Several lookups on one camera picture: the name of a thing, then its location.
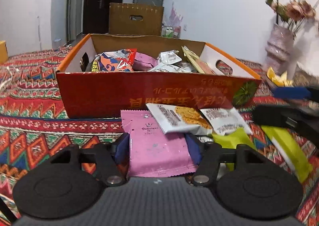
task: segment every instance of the pink vase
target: pink vase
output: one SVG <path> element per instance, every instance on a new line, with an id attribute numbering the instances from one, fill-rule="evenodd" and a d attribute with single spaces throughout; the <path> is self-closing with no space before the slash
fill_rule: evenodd
<path id="1" fill-rule="evenodd" d="M 276 74 L 283 73 L 283 66 L 290 59 L 293 50 L 293 42 L 293 33 L 288 28 L 274 24 L 265 48 L 267 57 L 263 66 L 264 71 L 272 67 Z"/>

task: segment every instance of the dark brown door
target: dark brown door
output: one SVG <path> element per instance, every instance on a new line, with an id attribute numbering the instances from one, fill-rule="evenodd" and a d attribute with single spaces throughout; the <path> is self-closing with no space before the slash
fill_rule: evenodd
<path id="1" fill-rule="evenodd" d="M 106 0 L 84 0 L 84 34 L 108 32 L 108 8 Z"/>

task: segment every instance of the brown cardboard box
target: brown cardboard box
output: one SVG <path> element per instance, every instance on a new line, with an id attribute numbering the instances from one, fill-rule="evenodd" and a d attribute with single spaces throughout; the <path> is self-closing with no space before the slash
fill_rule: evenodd
<path id="1" fill-rule="evenodd" d="M 200 55 L 217 74 L 223 61 L 232 76 L 168 72 L 82 72 L 83 56 L 92 62 L 97 53 L 126 48 L 157 57 L 160 52 L 182 46 Z M 230 108 L 234 99 L 249 105 L 261 80 L 243 63 L 217 47 L 189 40 L 159 36 L 115 36 L 88 34 L 66 56 L 57 69 L 57 80 L 65 110 L 70 118 L 120 116 L 121 109 L 145 109 L 145 103 L 186 107 Z"/>
<path id="2" fill-rule="evenodd" d="M 121 35 L 161 35 L 163 7 L 111 3 L 109 33 Z"/>
<path id="3" fill-rule="evenodd" d="M 0 64 L 3 64 L 8 59 L 8 51 L 5 41 L 0 41 Z"/>

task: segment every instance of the red geometric tablecloth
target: red geometric tablecloth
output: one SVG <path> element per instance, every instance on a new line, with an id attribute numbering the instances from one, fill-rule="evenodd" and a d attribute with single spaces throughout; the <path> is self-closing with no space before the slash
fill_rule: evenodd
<path id="1" fill-rule="evenodd" d="M 0 66 L 0 81 L 10 77 L 7 67 L 13 73 L 13 84 L 0 93 L 0 197 L 18 214 L 12 200 L 12 188 L 16 181 L 29 170 L 49 158 L 61 148 L 79 144 L 82 148 L 113 141 L 122 133 L 121 120 L 112 119 L 69 119 L 65 112 L 55 79 L 55 68 L 70 49 L 26 53 L 10 57 Z M 261 65 L 243 61 L 247 66 L 261 73 Z M 263 83 L 254 98 L 255 103 L 278 103 Z M 250 122 L 251 108 L 241 110 L 244 119 L 253 131 L 251 136 L 259 152 L 288 170 L 287 164 L 265 136 L 259 126 Z M 303 183 L 304 200 L 297 218 L 306 225 L 317 225 L 317 200 L 319 197 L 319 159 L 312 153 L 314 145 L 293 134 L 302 150 L 314 166 L 313 172 Z M 93 173 L 95 165 L 84 164 L 83 168 Z M 8 224 L 0 214 L 1 223 Z"/>

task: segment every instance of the black tool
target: black tool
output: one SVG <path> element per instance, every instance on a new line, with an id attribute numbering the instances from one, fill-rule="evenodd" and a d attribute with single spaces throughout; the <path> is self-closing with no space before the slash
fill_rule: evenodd
<path id="1" fill-rule="evenodd" d="M 293 129 L 301 136 L 312 141 L 319 148 L 319 111 L 307 106 L 289 101 L 289 97 L 296 99 L 294 92 L 302 92 L 301 99 L 319 103 L 319 88 L 306 87 L 302 91 L 298 88 L 275 88 L 274 97 L 281 96 L 288 100 L 287 105 L 257 105 L 252 111 L 254 123 Z"/>

